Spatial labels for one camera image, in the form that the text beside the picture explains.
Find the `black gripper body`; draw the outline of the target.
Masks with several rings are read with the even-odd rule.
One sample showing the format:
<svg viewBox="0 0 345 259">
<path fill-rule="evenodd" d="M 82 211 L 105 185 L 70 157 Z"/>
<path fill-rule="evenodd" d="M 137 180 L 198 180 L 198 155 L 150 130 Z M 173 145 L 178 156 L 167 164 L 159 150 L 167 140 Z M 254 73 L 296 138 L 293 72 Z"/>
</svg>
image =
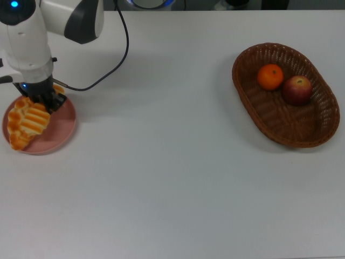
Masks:
<svg viewBox="0 0 345 259">
<path fill-rule="evenodd" d="M 24 97 L 29 97 L 33 102 L 51 102 L 56 95 L 52 76 L 38 83 L 22 82 L 13 84 Z"/>
</svg>

